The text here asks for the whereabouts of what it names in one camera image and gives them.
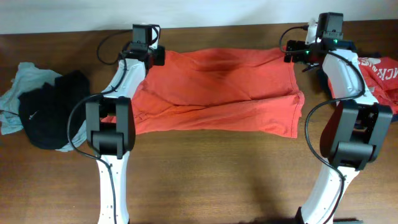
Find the black fabric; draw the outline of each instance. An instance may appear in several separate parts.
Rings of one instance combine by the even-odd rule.
[[[68,143],[67,122],[73,107],[90,94],[90,83],[80,71],[55,79],[55,86],[45,83],[42,88],[23,93],[19,116],[30,142],[41,149],[60,149]],[[84,106],[71,123],[74,137],[84,120]]]

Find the wooden tabletop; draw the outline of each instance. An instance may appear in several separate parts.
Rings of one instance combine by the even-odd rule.
[[[297,24],[164,29],[160,43],[189,52],[211,47],[277,47]],[[100,40],[114,31],[0,35],[0,94],[11,87],[19,62],[66,74],[80,69],[101,91],[116,67],[96,60]],[[365,52],[398,60],[398,21],[345,22],[345,39]],[[295,30],[286,40],[305,39]],[[130,34],[111,39],[101,52],[114,60]],[[326,99],[313,72],[295,65],[305,105],[298,138],[260,132],[166,131],[137,136],[127,167],[131,223],[238,223],[255,218],[290,218],[308,197],[320,170],[303,135],[305,116]],[[310,122],[318,146],[333,112],[319,109]],[[365,223],[398,222],[398,124],[391,125],[376,162],[349,186],[336,218]],[[86,144],[82,149],[90,151]],[[75,152],[31,146],[25,133],[0,136],[0,223],[96,223],[100,182],[95,161]]]

